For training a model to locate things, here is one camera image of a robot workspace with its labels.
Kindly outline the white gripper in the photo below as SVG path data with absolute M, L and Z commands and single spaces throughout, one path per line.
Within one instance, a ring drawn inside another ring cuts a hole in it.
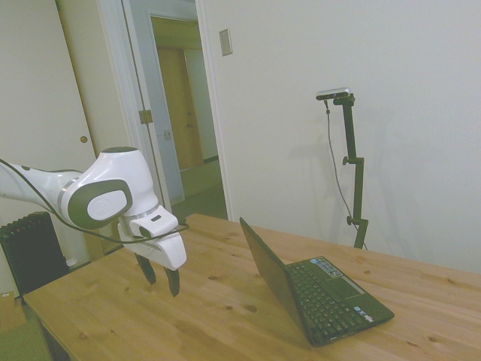
M 131 252 L 136 253 L 138 265 L 141 267 L 141 271 L 150 285 L 154 285 L 156 282 L 156 274 L 150 261 L 164 266 L 169 290 L 171 295 L 176 297 L 180 292 L 180 273 L 178 268 L 187 259 L 186 249 L 180 233 L 175 232 L 172 235 L 151 241 L 127 244 L 127 241 L 134 241 L 134 237 L 125 232 L 121 224 L 118 225 L 118 232 L 124 246 Z

